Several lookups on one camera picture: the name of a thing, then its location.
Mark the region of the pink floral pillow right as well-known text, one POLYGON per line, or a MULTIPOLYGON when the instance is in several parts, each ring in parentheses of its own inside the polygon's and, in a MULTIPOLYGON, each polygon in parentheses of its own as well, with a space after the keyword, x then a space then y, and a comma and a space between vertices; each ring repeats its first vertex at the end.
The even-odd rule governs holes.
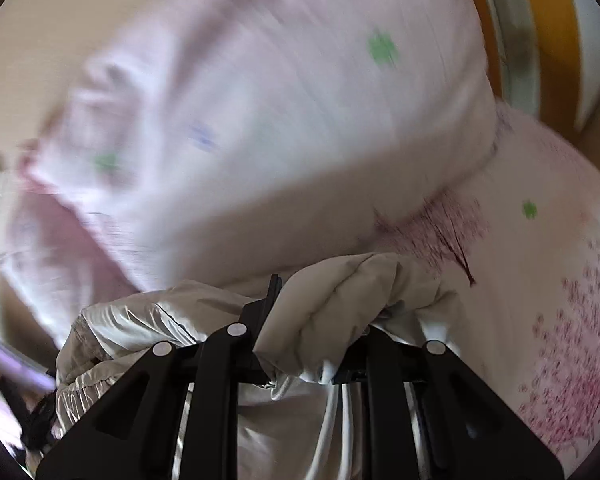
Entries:
POLYGON ((490 155, 487 65, 472 0, 159 0, 20 158, 5 278, 61 346, 91 304, 352 252, 490 155))

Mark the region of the beige puffer jacket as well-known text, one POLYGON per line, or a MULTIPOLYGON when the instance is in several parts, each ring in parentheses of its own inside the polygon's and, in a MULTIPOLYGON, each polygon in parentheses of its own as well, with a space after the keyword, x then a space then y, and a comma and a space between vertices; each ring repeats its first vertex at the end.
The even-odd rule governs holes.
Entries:
MULTIPOLYGON (((83 309, 56 361, 60 430, 69 430, 154 344, 200 344, 235 323, 247 301, 187 281, 83 309)), ((298 271, 254 345, 270 380, 239 393, 240 478, 358 478, 360 395, 332 380, 347 348, 372 325, 404 344, 437 339, 472 357, 460 296, 410 258, 343 256, 298 271)))

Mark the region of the pink floral bed sheet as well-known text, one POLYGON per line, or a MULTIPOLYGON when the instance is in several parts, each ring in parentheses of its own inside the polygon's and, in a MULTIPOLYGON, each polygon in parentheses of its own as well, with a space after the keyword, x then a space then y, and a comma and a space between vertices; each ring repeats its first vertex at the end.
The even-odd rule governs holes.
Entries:
POLYGON ((492 158, 376 247, 454 288, 479 374, 572 474, 600 442, 600 172, 498 103, 492 158))

